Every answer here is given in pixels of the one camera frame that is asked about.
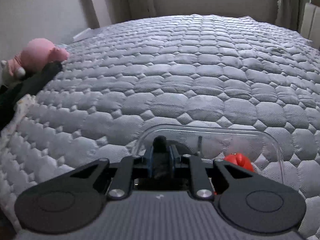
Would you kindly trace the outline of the pink plush toy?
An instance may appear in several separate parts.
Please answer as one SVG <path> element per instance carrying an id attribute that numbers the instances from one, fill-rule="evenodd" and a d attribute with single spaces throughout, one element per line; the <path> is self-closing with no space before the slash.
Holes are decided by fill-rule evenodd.
<path id="1" fill-rule="evenodd" d="M 13 59 L 1 61 L 1 85 L 12 87 L 23 80 L 28 73 L 43 70 L 50 62 L 66 61 L 69 52 L 45 38 L 35 38 Z"/>

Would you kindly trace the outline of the white paper on bed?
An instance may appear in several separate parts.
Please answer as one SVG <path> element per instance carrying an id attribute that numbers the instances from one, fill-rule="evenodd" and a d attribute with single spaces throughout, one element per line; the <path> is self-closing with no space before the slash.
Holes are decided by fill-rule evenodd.
<path id="1" fill-rule="evenodd" d="M 87 28 L 87 29 L 83 30 L 82 32 L 73 36 L 73 42 L 78 42 L 83 39 L 90 38 L 92 36 L 94 36 L 94 30 L 91 28 Z"/>

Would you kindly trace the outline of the grey curtain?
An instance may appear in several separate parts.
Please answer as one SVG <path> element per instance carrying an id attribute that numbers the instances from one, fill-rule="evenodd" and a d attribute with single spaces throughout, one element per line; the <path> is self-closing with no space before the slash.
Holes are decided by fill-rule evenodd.
<path id="1" fill-rule="evenodd" d="M 300 31 L 305 4 L 310 0 L 278 0 L 275 24 L 293 31 Z"/>

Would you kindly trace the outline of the clear glass food container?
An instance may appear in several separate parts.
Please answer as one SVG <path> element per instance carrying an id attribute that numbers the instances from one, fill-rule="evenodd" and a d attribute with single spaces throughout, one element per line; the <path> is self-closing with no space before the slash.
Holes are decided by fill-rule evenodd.
<path id="1" fill-rule="evenodd" d="M 241 153 L 251 161 L 255 172 L 285 183 L 281 149 L 267 133 L 251 129 L 156 125 L 142 133 L 133 147 L 132 155 L 143 156 L 158 136 L 184 145 L 207 163 Z"/>

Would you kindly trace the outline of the black plush toy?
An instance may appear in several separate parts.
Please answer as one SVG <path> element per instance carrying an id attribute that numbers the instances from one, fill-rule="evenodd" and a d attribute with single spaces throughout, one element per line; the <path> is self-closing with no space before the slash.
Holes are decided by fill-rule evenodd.
<path id="1" fill-rule="evenodd" d="M 174 162 L 184 154 L 192 155 L 191 150 L 184 144 L 167 140 L 165 136 L 156 137 L 152 143 L 152 176 L 149 182 L 150 189 L 155 191 L 186 190 L 188 178 L 185 172 L 182 175 L 174 171 Z"/>

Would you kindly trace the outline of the red figurine toy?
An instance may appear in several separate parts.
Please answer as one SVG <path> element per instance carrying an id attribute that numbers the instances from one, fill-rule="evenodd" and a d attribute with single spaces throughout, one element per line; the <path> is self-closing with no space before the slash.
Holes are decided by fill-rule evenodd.
<path id="1" fill-rule="evenodd" d="M 251 161 L 248 157 L 243 155 L 242 153 L 233 153 L 224 157 L 225 161 L 228 161 L 234 165 L 238 165 L 246 170 L 254 172 Z"/>

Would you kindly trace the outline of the black clothing pile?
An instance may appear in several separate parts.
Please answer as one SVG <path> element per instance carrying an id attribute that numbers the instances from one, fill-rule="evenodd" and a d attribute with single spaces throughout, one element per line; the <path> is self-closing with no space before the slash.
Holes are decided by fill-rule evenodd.
<path id="1" fill-rule="evenodd" d="M 62 64 L 58 61 L 48 63 L 43 70 L 36 74 L 27 73 L 22 82 L 13 88 L 1 85 L 1 130 L 7 126 L 17 112 L 15 105 L 25 95 L 36 95 L 62 70 Z"/>

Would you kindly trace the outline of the beige padded headboard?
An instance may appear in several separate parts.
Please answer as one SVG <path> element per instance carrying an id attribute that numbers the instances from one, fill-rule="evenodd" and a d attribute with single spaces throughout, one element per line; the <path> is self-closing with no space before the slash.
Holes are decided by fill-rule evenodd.
<path id="1" fill-rule="evenodd" d="M 313 48 L 319 49 L 320 43 L 320 10 L 311 3 L 305 4 L 300 34 L 312 42 Z"/>

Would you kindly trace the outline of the floral white cloth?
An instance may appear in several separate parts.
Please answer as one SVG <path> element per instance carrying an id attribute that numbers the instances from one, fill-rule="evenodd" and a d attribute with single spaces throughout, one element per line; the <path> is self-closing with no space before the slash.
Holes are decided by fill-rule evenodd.
<path id="1" fill-rule="evenodd" d="M 14 115 L 10 122 L 1 129 L 1 153 L 4 151 L 5 146 L 9 142 L 12 135 L 15 133 L 17 126 L 24 119 L 29 112 L 31 106 L 36 103 L 36 96 L 26 94 L 14 105 Z"/>

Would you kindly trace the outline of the grey quilted bedspread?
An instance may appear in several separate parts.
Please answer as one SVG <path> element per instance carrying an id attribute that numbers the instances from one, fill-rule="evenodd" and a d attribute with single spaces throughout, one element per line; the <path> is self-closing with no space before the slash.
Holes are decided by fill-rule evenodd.
<path id="1" fill-rule="evenodd" d="M 67 47 L 69 59 L 1 147 L 1 210 L 18 195 L 97 158 L 115 163 L 156 125 L 255 129 L 256 171 L 297 190 L 299 228 L 319 239 L 319 51 L 251 17 L 187 15 L 114 24 Z"/>

